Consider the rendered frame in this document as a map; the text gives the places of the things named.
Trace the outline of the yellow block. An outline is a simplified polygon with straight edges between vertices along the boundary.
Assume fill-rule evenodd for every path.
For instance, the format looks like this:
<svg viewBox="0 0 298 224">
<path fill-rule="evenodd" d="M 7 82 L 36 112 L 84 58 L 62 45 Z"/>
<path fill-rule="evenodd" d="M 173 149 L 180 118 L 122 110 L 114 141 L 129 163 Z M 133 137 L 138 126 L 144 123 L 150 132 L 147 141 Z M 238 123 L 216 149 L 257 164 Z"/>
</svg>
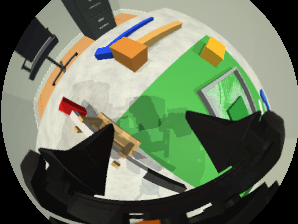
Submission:
<svg viewBox="0 0 298 224">
<path fill-rule="evenodd" d="M 210 36 L 200 57 L 212 64 L 213 67 L 217 67 L 218 63 L 223 60 L 223 53 L 225 53 L 225 45 L 221 41 L 217 41 L 216 37 Z"/>
</svg>

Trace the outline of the green putting mat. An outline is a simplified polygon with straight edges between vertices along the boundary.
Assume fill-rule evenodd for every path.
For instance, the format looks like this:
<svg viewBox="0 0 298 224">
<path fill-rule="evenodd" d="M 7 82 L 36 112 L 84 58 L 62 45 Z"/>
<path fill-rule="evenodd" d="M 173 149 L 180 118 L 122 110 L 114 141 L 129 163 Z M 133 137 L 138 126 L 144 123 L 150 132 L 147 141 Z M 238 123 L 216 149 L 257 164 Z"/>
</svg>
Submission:
<svg viewBox="0 0 298 224">
<path fill-rule="evenodd" d="M 176 63 L 166 68 L 116 121 L 118 127 L 140 141 L 140 148 L 146 155 L 196 188 L 231 168 L 229 165 L 225 171 L 218 173 L 196 133 L 189 127 L 186 112 L 209 115 L 197 92 L 238 67 L 257 112 L 258 100 L 261 100 L 263 113 L 266 112 L 255 85 L 233 56 L 225 51 L 217 67 L 200 57 L 208 41 L 209 36 L 206 35 L 189 51 L 182 53 Z"/>
</svg>

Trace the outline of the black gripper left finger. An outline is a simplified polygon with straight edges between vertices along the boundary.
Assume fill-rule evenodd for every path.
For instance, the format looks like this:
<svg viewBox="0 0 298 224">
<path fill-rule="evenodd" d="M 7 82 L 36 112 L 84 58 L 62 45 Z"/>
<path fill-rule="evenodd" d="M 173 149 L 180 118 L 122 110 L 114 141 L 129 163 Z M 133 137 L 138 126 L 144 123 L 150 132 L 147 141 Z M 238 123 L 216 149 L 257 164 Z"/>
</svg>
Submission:
<svg viewBox="0 0 298 224">
<path fill-rule="evenodd" d="M 109 168 L 113 136 L 114 127 L 110 123 L 67 151 L 39 147 L 39 152 L 47 164 L 64 169 L 71 173 L 74 179 L 93 190 L 94 194 L 105 197 L 106 177 L 108 177 L 106 172 Z"/>
</svg>

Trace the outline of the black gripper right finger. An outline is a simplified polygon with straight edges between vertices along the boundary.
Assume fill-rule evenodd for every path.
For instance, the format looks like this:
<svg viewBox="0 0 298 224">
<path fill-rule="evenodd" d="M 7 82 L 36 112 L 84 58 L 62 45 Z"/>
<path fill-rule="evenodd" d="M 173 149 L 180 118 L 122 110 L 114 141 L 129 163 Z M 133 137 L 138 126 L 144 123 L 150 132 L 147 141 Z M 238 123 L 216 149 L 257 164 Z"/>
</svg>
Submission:
<svg viewBox="0 0 298 224">
<path fill-rule="evenodd" d="M 218 173 L 229 168 L 231 157 L 245 139 L 247 129 L 261 119 L 261 109 L 241 120 L 225 120 L 201 112 L 186 112 L 189 127 L 196 133 Z"/>
</svg>

